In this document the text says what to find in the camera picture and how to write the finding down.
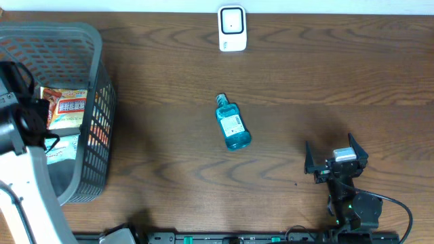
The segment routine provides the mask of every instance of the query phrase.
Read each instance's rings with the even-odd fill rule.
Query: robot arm
[[[15,243],[77,243],[54,194],[44,149],[25,150],[0,156],[0,208]]]
[[[372,230],[378,228],[378,219],[382,211],[382,200],[388,200],[402,206],[408,213],[408,229],[399,243],[403,243],[412,229],[413,217],[410,209],[403,203],[378,195],[376,193],[360,190],[354,187],[353,178],[363,173],[367,163],[368,154],[348,134],[350,147],[333,151],[334,157],[325,160],[325,165],[315,165],[309,143],[306,143],[306,161],[304,173],[313,174],[315,183],[327,183],[330,192],[328,210],[336,216],[338,228],[328,232],[328,239],[335,243],[373,243],[378,237]],[[397,235],[381,237],[380,240],[389,243],[398,243]]]
[[[35,83],[18,67],[0,62],[0,208],[16,243],[77,243],[48,175],[48,104],[32,98]]]

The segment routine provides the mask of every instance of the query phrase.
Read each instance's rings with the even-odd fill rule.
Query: bottle label
[[[223,131],[226,137],[245,131],[239,115],[232,115],[230,117],[224,118],[220,121],[220,123],[222,123]]]

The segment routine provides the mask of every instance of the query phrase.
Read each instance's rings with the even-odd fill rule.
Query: white device
[[[77,243],[54,194],[41,147],[26,147],[19,156],[14,151],[0,155],[0,169],[1,181],[20,199],[24,215],[2,186],[0,208],[15,243]]]
[[[355,160],[357,158],[352,147],[336,149],[333,151],[333,155],[336,162]]]
[[[218,42],[222,52],[242,51],[247,47],[247,25],[242,6],[223,6],[218,10]]]

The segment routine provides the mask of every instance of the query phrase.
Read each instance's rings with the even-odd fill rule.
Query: gray plastic basket
[[[101,36],[88,24],[0,23],[0,61],[23,63],[39,86],[88,90],[79,131],[57,131],[80,133],[76,159],[48,165],[61,205],[95,199],[106,182],[116,94],[101,51]]]

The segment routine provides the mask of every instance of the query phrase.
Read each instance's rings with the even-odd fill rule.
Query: wood grain
[[[88,22],[117,88],[111,172],[97,200],[65,205],[74,231],[126,221],[178,231],[323,228],[327,187],[303,174],[348,145],[370,154],[355,185],[414,214],[406,243],[434,242],[434,17],[249,14],[248,48],[218,50],[215,14],[5,12],[3,20]],[[228,152],[214,96],[238,103],[252,145]],[[0,243],[11,243],[0,220]],[[380,229],[408,217],[383,205]]]

